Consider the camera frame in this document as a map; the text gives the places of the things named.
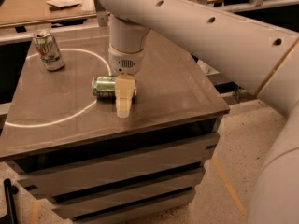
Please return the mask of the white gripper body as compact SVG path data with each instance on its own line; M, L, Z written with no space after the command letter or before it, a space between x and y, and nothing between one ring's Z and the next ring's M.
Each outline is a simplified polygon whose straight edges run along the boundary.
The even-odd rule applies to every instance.
M142 67L144 51L125 53L110 46L108 49L108 57L111 73L114 76L118 76L119 74L134 75L138 73Z

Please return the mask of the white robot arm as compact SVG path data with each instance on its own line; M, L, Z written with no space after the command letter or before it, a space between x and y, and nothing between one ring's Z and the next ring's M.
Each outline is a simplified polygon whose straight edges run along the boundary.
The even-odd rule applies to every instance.
M294 31L186 0L100 0L113 20L172 40L286 117L246 224L299 224L299 46Z

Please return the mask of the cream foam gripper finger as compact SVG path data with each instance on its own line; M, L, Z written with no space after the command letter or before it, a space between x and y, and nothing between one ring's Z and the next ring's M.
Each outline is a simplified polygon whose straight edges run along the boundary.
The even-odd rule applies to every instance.
M135 90L135 78L128 74L121 74L116 77L115 96L117 116L125 119L129 116L132 99Z

